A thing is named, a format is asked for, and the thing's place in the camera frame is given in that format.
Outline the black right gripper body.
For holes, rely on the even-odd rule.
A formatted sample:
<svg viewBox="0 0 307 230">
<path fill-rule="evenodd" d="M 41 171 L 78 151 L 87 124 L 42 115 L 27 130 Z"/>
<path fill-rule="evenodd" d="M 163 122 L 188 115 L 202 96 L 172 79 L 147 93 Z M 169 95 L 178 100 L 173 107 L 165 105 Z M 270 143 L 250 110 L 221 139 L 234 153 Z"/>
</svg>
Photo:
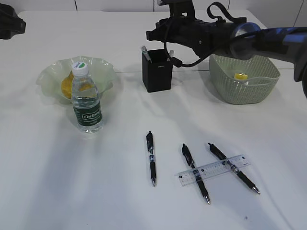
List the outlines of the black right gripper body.
<svg viewBox="0 0 307 230">
<path fill-rule="evenodd" d="M 162 19 L 156 23 L 156 28 L 146 32 L 148 41 L 166 41 L 191 48 L 198 57 L 229 40 L 233 35 L 233 23 L 204 22 L 199 19 Z"/>
</svg>

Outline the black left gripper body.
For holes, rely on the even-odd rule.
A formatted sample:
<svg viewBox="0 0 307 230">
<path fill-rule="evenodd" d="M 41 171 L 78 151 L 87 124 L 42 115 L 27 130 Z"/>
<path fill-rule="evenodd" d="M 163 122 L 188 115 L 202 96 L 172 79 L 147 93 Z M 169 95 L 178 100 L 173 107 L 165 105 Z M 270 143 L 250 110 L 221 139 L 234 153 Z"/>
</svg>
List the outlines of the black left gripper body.
<svg viewBox="0 0 307 230">
<path fill-rule="evenodd" d="M 9 40 L 14 35 L 24 34 L 26 22 L 21 19 L 15 9 L 7 4 L 0 4 L 0 38 Z"/>
</svg>

